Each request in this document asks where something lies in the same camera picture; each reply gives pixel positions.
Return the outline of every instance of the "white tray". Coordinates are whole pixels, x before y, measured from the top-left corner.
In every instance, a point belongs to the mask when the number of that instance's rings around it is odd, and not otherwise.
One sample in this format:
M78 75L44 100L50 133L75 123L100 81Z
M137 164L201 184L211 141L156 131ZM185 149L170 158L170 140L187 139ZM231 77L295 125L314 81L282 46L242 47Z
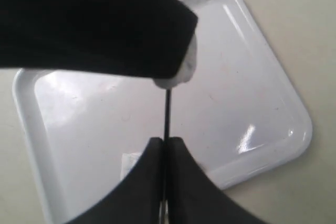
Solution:
M311 120L244 2L183 1L200 18L198 63L173 90L171 135L220 188L298 157ZM122 154L163 135L151 80L21 70L13 89L49 223L90 208L118 184Z

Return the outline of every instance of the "black object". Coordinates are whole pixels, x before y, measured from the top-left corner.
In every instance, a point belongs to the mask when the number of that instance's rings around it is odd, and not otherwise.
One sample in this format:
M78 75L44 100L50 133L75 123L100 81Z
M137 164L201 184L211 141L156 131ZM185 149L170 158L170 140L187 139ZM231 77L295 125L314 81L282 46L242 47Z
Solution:
M207 178L179 137L164 142L150 139L121 184L68 224L158 223L163 161L170 224L265 224L240 208Z
M178 0L0 0L0 66L171 78L196 24Z

